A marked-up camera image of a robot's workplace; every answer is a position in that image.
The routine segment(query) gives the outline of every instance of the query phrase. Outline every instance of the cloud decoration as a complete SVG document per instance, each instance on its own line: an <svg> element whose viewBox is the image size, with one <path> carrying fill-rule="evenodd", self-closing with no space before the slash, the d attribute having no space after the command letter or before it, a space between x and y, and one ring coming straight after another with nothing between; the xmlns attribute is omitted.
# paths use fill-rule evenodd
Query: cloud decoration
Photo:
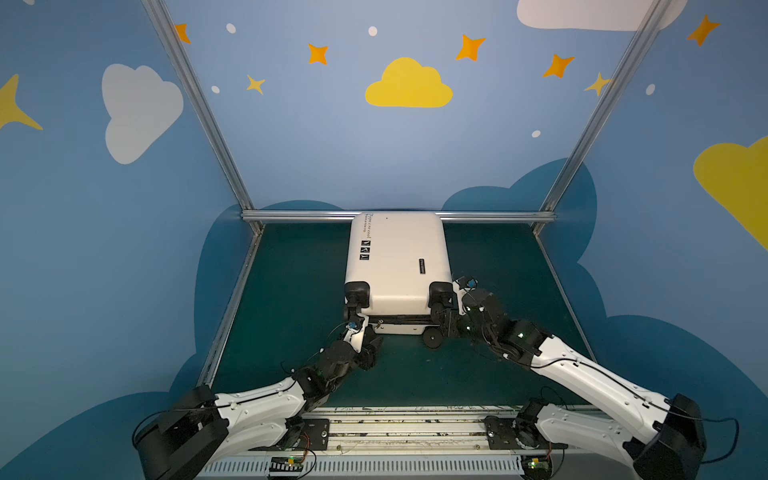
<svg viewBox="0 0 768 480"><path fill-rule="evenodd" d="M518 19L533 28L635 31L654 0L520 0ZM672 0L661 27L680 15L688 0Z"/></svg>
<svg viewBox="0 0 768 480"><path fill-rule="evenodd" d="M384 69L381 81L366 89L366 100L376 107L442 107L453 98L432 67L422 67L413 58L398 58Z"/></svg>
<svg viewBox="0 0 768 480"><path fill-rule="evenodd" d="M176 84L154 70L114 64L101 78L107 125L107 149L119 163L135 162L179 118L184 97Z"/></svg>
<svg viewBox="0 0 768 480"><path fill-rule="evenodd" d="M716 144L707 148L694 163L694 175L768 249L768 137L751 147Z"/></svg>

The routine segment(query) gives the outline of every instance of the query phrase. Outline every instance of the black wheel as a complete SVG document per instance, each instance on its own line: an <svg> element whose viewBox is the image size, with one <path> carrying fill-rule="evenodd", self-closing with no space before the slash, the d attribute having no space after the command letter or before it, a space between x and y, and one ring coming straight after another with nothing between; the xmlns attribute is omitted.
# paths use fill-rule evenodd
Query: black wheel
<svg viewBox="0 0 768 480"><path fill-rule="evenodd" d="M427 348L432 350L438 349L442 345L442 333L434 326L424 329L422 339L424 339L424 345L427 345Z"/></svg>

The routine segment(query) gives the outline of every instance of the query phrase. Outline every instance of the blue wall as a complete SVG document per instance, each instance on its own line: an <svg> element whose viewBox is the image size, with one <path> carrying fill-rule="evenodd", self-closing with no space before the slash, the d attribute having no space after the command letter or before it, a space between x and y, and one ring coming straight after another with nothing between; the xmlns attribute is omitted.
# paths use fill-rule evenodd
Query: blue wall
<svg viewBox="0 0 768 480"><path fill-rule="evenodd" d="M603 3L580 12L604 18ZM347 210L537 210L555 170L520 201L500 202L498 192L568 156L598 101L585 89L598 72L610 78L632 36L613 25L578 29L556 8L532 14L543 28L527 26L507 1L167 5L186 25L183 45L258 208L311 200ZM553 19L573 28L549 28ZM477 61L456 59L463 35L485 38ZM309 44L328 47L325 65L310 64ZM562 78L543 77L553 55L574 57ZM366 101L402 57L435 68L451 101ZM260 92L247 90L249 76L264 80Z"/></svg>
<svg viewBox="0 0 768 480"><path fill-rule="evenodd" d="M688 37L705 15L720 26L698 45ZM736 453L699 478L762 478L768 467L768 251L694 176L707 148L768 136L766 18L757 0L690 0L541 233L598 361L741 421ZM766 205L754 208L768 221ZM705 428L707 457L726 452L733 426Z"/></svg>
<svg viewBox="0 0 768 480"><path fill-rule="evenodd" d="M0 5L0 478L140 478L131 431L194 386L251 232L186 98L132 163L108 148L136 138L110 65L179 84L141 2L32 3Z"/></svg>

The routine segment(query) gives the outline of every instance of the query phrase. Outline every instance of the green table surface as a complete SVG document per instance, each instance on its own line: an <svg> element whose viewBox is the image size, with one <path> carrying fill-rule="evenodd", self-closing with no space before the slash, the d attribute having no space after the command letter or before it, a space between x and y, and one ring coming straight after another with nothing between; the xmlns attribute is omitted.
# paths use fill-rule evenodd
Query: green table surface
<svg viewBox="0 0 768 480"><path fill-rule="evenodd" d="M444 228L454 278L477 278L512 319L534 321L587 353L528 225L447 223ZM215 392L279 382L286 377L283 367L301 366L336 338L326 340L342 322L348 243L346 223L266 226ZM585 403L549 379L495 359L484 345L468 339L445 339L431 351L421 336L388 335L376 366L351 372L326 406L522 405L539 396L543 386L554 388L568 403ZM544 395L560 403L552 391L545 389Z"/></svg>

